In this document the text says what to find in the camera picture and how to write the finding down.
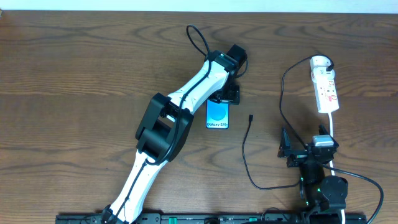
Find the blue Galaxy smartphone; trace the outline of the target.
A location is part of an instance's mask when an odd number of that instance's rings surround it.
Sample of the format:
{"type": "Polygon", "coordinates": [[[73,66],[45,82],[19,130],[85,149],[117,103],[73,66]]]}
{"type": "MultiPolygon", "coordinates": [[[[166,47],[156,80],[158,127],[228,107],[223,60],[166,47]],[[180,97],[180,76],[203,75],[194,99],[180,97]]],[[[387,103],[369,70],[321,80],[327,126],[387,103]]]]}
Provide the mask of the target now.
{"type": "Polygon", "coordinates": [[[208,129],[229,128],[229,104],[206,101],[206,127],[208,129]]]}

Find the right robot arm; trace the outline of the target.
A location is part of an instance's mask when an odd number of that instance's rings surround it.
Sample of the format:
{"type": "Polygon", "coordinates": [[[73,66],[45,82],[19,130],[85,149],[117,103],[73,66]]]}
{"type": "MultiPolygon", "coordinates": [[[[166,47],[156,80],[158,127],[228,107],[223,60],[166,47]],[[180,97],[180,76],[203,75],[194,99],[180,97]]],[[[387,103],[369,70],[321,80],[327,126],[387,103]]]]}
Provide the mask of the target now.
{"type": "Polygon", "coordinates": [[[293,149],[285,128],[281,131],[279,158],[287,159],[288,168],[299,168],[300,196],[307,206],[300,212],[303,223],[346,223],[348,181],[326,175],[325,167],[334,159],[339,144],[324,126],[303,149],[293,149]]]}

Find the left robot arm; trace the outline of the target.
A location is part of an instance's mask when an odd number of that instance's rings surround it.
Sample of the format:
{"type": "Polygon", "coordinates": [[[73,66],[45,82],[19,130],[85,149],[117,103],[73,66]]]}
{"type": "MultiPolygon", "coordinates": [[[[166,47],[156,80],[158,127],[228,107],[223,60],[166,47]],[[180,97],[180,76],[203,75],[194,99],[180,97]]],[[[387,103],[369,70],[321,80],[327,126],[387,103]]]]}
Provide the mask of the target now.
{"type": "Polygon", "coordinates": [[[184,146],[196,110],[209,97],[217,103],[239,102],[230,95],[235,91],[233,80],[247,58],[238,45],[227,53],[210,52],[199,72],[183,87],[167,96],[157,93],[152,97],[136,131],[134,165],[117,199],[102,211],[102,223],[137,220],[157,174],[184,146]]]}

